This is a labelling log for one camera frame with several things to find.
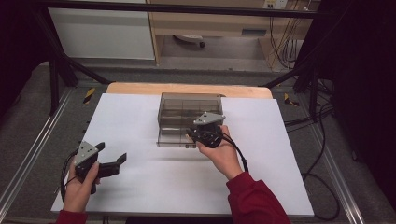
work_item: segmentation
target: hand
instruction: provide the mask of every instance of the hand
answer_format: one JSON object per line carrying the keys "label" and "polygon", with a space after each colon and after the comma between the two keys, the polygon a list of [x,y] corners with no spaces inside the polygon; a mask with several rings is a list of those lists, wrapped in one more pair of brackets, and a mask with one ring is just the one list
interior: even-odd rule
{"label": "hand", "polygon": [[74,162],[70,164],[68,184],[66,186],[66,195],[64,196],[64,211],[83,213],[91,195],[91,185],[93,182],[99,184],[100,180],[96,179],[99,171],[99,162],[93,164],[87,173],[84,182],[76,176],[76,167]]}
{"label": "hand", "polygon": [[[226,125],[220,126],[220,128],[222,132],[230,135]],[[221,140],[220,145],[216,148],[206,147],[200,142],[197,142],[197,146],[199,151],[212,160],[216,168],[218,168],[229,180],[243,172],[239,165],[236,150],[229,142]]]}

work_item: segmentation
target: red sleeve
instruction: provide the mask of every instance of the red sleeve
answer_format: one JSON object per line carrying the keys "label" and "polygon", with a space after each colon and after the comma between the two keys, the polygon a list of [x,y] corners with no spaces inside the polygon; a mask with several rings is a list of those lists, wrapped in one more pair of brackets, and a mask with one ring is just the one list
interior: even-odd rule
{"label": "red sleeve", "polygon": [[234,224],[290,223],[273,192],[244,172],[227,183]]}
{"label": "red sleeve", "polygon": [[84,224],[88,215],[85,213],[73,213],[61,210],[56,224]]}

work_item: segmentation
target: aluminum rail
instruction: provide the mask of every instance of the aluminum rail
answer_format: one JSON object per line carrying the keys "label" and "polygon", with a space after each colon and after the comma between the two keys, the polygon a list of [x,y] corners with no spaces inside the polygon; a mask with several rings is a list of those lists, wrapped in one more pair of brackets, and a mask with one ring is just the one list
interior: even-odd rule
{"label": "aluminum rail", "polygon": [[331,19],[336,16],[332,12],[297,11],[284,9],[248,8],[248,7],[207,7],[167,4],[114,3],[67,0],[35,0],[33,5],[39,7],[114,10],[114,11],[143,11],[143,12],[173,12],[191,14],[235,15],[254,17],[279,17],[300,19]]}
{"label": "aluminum rail", "polygon": [[41,150],[43,149],[44,145],[49,139],[50,134],[53,128],[55,127],[56,123],[58,122],[59,117],[64,112],[64,109],[68,103],[69,97],[72,92],[73,89],[71,88],[64,91],[58,110],[56,110],[55,113],[47,119],[46,124],[44,125],[37,139],[31,146],[29,152],[27,153],[26,157],[24,158],[23,162],[20,165],[20,168],[15,173],[12,180],[9,182],[6,190],[3,192],[3,195],[0,198],[0,223],[3,222],[8,212],[8,209],[14,202],[15,198],[20,192],[20,189],[25,179],[29,175],[33,166],[35,165],[35,161],[37,160]]}

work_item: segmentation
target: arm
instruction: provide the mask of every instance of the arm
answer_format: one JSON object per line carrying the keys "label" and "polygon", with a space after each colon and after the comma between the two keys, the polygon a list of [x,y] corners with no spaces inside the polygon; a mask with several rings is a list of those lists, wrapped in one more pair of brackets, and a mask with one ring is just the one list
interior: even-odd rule
{"label": "arm", "polygon": [[[230,135],[227,126],[221,126],[221,130]],[[248,172],[242,171],[231,144],[223,140],[217,148],[205,147],[201,143],[197,146],[229,179],[228,201],[235,224],[290,223],[276,196],[264,182],[254,181]]]}
{"label": "arm", "polygon": [[82,182],[76,177],[76,170],[74,163],[71,162],[69,169],[69,178],[64,197],[64,209],[61,210],[56,224],[83,224],[87,220],[85,213],[85,206],[91,195],[91,185],[99,180],[96,179],[99,171],[99,163],[96,162]]}
{"label": "arm", "polygon": [[233,222],[290,223],[282,205],[262,180],[254,181],[244,172],[227,183]]}

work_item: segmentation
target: person's right hand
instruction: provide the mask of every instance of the person's right hand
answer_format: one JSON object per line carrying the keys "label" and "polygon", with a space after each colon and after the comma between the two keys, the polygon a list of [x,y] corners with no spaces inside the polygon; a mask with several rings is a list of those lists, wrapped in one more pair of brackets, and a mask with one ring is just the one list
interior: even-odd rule
{"label": "person's right hand", "polygon": [[[230,136],[230,132],[226,125],[222,125],[220,128],[222,132]],[[216,148],[206,147],[200,142],[197,142],[197,146],[199,151],[212,160],[216,168],[218,168],[218,170],[229,180],[243,173],[241,166],[239,165],[235,148],[224,139],[221,140],[220,145]]]}

